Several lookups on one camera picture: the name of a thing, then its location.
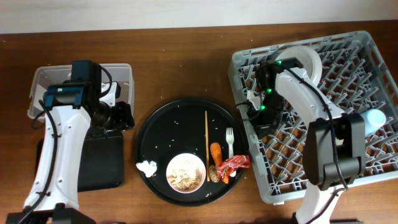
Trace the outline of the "white tissue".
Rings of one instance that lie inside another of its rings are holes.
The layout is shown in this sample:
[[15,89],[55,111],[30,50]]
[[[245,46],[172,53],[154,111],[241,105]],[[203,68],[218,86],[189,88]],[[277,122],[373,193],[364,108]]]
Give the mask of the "white tissue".
[[136,167],[149,178],[157,171],[157,163],[155,161],[143,161],[136,163]]

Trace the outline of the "grey round plate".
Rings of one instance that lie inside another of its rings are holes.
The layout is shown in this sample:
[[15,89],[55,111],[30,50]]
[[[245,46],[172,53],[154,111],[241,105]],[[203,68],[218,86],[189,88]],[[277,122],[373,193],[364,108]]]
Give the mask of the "grey round plate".
[[317,86],[322,76],[322,61],[318,53],[306,45],[298,45],[283,50],[275,60],[296,58],[307,71],[308,77]]

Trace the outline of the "light blue cup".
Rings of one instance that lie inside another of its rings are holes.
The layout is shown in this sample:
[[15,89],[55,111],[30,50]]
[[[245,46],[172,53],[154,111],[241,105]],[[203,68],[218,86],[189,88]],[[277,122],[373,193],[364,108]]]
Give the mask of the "light blue cup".
[[371,109],[361,113],[364,120],[365,137],[374,134],[378,129],[386,123],[386,115],[378,109]]

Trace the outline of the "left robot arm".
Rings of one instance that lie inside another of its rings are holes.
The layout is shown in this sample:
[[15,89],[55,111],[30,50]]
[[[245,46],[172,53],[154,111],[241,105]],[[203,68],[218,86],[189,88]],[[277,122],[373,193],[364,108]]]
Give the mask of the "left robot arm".
[[124,180],[122,133],[134,127],[134,80],[126,63],[90,60],[40,67],[28,116],[44,141],[34,184],[8,223],[91,223],[78,193],[118,187]]

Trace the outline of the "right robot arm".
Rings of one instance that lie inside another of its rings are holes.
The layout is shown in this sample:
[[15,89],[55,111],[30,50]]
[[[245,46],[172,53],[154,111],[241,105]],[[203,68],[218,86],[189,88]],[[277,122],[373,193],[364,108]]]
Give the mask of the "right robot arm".
[[262,62],[255,76],[259,91],[266,93],[259,109],[266,127],[277,121],[276,109],[286,101],[307,129],[302,166],[308,185],[293,221],[329,223],[341,194],[365,171],[364,119],[330,102],[296,58]]

